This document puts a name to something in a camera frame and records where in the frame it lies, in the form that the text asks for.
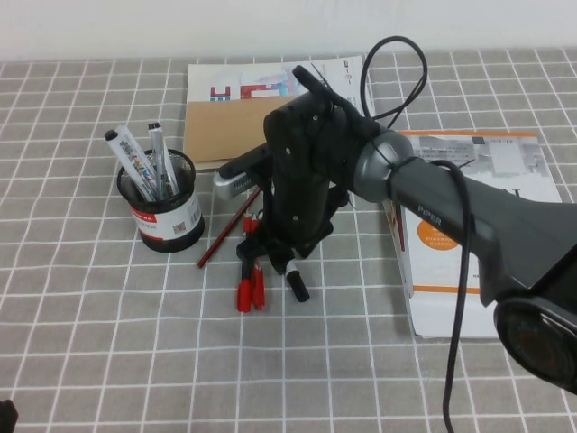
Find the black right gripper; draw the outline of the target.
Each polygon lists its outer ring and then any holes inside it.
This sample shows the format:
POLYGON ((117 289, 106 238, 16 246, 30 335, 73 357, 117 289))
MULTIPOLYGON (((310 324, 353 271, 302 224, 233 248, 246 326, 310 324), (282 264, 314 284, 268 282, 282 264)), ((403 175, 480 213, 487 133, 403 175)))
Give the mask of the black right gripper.
POLYGON ((272 267, 287 276, 298 271, 293 249, 305 258, 332 232, 330 219, 353 189, 362 150, 353 121, 360 118, 349 101, 339 106, 311 93, 265 116, 275 188, 270 229, 288 246, 250 237, 237 245, 239 259, 252 262, 270 249, 272 267))

